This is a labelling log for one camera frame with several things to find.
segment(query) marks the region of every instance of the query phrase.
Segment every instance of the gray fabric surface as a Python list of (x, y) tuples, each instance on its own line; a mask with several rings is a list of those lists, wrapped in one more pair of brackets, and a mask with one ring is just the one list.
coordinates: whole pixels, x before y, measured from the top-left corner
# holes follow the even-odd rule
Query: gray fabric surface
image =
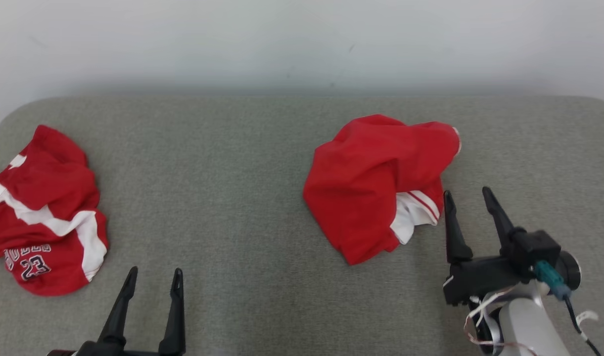
[[(578, 311), (604, 352), (604, 102), (501, 98), (76, 98), (23, 106), (0, 125), (0, 171), (47, 124), (87, 152), (110, 250), (89, 286), (58, 298), (21, 289), (0, 261), (0, 355), (44, 355), (97, 338), (131, 266), (139, 282), (127, 349), (156, 350), (174, 268), (185, 274), (188, 355), (455, 355), (467, 310), (445, 305), (444, 227), (349, 267), (302, 186), (316, 146), (372, 113), (460, 131), (443, 175), (467, 243), (498, 239), (480, 189), (514, 223), (544, 228), (583, 266)], [(573, 355), (591, 354), (564, 306), (546, 299)]]

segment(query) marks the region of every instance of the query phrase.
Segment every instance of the number 23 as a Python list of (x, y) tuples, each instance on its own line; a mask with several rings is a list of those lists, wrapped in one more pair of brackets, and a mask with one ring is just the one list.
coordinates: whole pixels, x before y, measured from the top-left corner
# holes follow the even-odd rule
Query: number 23
[(41, 275), (51, 271), (49, 266), (45, 264), (41, 255), (35, 255), (34, 257), (31, 257), (29, 261), (22, 260), (21, 266), (25, 268), (23, 274), (21, 275), (23, 281), (28, 281), (32, 277), (36, 277), (37, 275)]

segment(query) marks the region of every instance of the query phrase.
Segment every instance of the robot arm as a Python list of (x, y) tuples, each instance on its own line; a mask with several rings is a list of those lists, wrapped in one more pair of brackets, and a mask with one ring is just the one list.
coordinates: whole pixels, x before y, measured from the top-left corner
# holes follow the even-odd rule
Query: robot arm
[[(500, 241), (498, 256), (473, 258), (456, 218), (449, 191), (444, 194), (449, 277), (443, 284), (447, 304), (469, 306), (476, 337), (469, 339), (485, 355), (566, 355), (567, 350), (546, 314), (541, 297), (546, 282), (557, 299), (568, 304), (581, 273), (574, 257), (543, 230), (514, 227), (493, 192), (483, 187), (487, 210), (493, 216)], [(499, 308), (486, 311), (489, 304)], [(573, 320), (577, 332), (577, 321)], [(598, 350), (587, 340), (597, 355)]]
[(76, 351), (53, 350), (47, 356), (182, 356), (185, 353), (185, 312), (184, 312), (184, 286), (183, 271), (177, 268), (170, 288), (170, 313), (166, 334), (159, 343), (157, 352), (124, 351), (126, 338), (124, 325), (128, 302), (135, 294), (137, 283), (137, 267), (130, 269), (126, 281), (119, 291), (106, 324), (96, 342), (85, 342)]

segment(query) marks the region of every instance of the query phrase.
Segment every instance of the black cable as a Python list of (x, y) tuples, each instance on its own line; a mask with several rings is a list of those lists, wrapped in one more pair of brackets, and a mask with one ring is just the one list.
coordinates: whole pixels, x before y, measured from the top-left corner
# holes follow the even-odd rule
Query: black cable
[[(570, 314), (570, 319), (572, 320), (572, 325), (575, 326), (575, 329), (577, 330), (577, 333), (583, 334), (583, 331), (578, 326), (577, 316), (575, 315), (575, 310), (572, 307), (572, 303), (570, 302), (570, 298), (569, 297), (565, 297), (563, 301), (566, 302), (566, 306), (568, 307), (568, 313)], [(601, 356), (601, 353), (599, 352), (598, 349), (596, 349), (596, 346), (594, 346), (594, 344), (590, 341), (589, 338), (586, 338), (585, 343), (587, 343), (587, 345), (590, 347), (590, 349), (593, 350), (593, 352), (594, 352), (594, 354), (596, 356)]]

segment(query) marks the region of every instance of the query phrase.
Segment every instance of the red fabric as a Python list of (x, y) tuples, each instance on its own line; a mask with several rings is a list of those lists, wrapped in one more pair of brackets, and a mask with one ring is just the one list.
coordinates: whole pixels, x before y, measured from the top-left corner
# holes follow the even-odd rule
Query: red fabric
[(399, 245), (390, 225), (396, 193), (422, 191), (442, 211), (440, 174), (460, 148), (453, 127), (355, 119), (315, 150), (304, 200), (335, 249), (359, 264)]
[[(96, 272), (85, 273), (82, 268), (85, 249), (78, 238), (80, 218), (89, 217), (85, 223), (91, 227), (86, 229), (91, 232), (89, 236), (108, 248), (106, 218), (96, 209), (100, 195), (94, 174), (87, 167), (84, 152), (68, 137), (46, 126), (38, 126), (19, 156), (24, 156), (19, 167), (10, 165), (0, 173), (0, 200), (11, 196), (24, 205), (21, 210), (35, 211), (24, 216), (38, 221), (24, 221), (23, 216), (17, 216), (21, 210), (0, 201), (0, 258), (5, 257), (15, 280), (31, 293), (71, 293), (88, 284)], [(49, 212), (55, 218), (49, 225), (68, 225), (71, 231), (58, 236), (45, 225), (44, 216), (50, 216)]]

